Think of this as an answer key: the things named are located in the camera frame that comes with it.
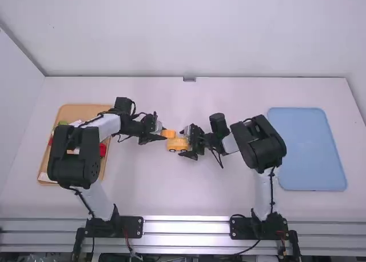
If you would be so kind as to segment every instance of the metal frame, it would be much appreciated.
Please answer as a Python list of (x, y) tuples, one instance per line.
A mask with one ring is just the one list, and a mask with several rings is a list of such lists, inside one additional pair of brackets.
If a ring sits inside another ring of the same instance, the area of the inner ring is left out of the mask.
[[(139, 253), (221, 254), (244, 250), (255, 240), (231, 240), (229, 216), (144, 216), (144, 235), (131, 239)], [(0, 252), (71, 252), (86, 219), (0, 219)], [(288, 221), (303, 255), (366, 256), (366, 222)], [(128, 253), (124, 239), (96, 239), (95, 253)], [(245, 255), (276, 255), (275, 241), (261, 241)], [(85, 239), (83, 252), (92, 250)], [(288, 253), (292, 250), (288, 244)]]

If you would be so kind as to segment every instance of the blue mat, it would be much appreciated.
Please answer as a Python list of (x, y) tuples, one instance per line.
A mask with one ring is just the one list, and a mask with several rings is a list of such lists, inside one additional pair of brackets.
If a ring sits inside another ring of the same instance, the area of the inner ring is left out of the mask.
[(279, 172), (282, 188), (332, 191), (347, 188), (347, 180), (323, 110), (271, 108), (268, 120), (287, 146), (287, 155)]

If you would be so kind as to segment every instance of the orange object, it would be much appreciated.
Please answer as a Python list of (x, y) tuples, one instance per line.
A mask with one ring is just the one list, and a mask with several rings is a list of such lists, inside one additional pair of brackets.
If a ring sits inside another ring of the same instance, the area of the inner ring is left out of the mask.
[(175, 138), (177, 133), (175, 130), (171, 129), (163, 129), (160, 133), (161, 136), (164, 136), (165, 138), (172, 139)]
[(170, 152), (186, 152), (188, 150), (188, 139), (187, 138), (170, 138), (167, 141), (166, 148)]

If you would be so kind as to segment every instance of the cardboard mat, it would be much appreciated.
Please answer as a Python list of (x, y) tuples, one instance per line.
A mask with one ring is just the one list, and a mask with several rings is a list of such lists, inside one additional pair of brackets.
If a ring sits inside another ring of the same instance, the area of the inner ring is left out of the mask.
[[(57, 126), (60, 121), (66, 121), (68, 124), (81, 120), (87, 121), (95, 117), (99, 112), (109, 110), (112, 106), (110, 105), (94, 105), (94, 104), (66, 104), (60, 107), (58, 110), (55, 123), (52, 130)], [(106, 145), (107, 150), (105, 157), (101, 158), (101, 170), (99, 173), (99, 179), (103, 180), (105, 164), (108, 156), (110, 137), (104, 140), (102, 143)], [(43, 160), (38, 171), (37, 181), (41, 185), (57, 185), (54, 181), (50, 181), (47, 175), (47, 164), (50, 156), (51, 146), (47, 145), (45, 154), (43, 155)]]

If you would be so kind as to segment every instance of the black mounting bracket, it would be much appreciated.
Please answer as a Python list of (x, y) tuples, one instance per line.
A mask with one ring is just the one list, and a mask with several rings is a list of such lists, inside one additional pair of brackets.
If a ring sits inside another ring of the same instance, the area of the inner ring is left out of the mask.
[(139, 239), (143, 234), (144, 218), (141, 216), (117, 216), (118, 225), (108, 225), (102, 219), (90, 219), (85, 225), (85, 237)]
[(265, 221), (252, 217), (233, 215), (230, 218), (232, 240), (289, 240), (287, 220), (278, 213), (271, 213)]

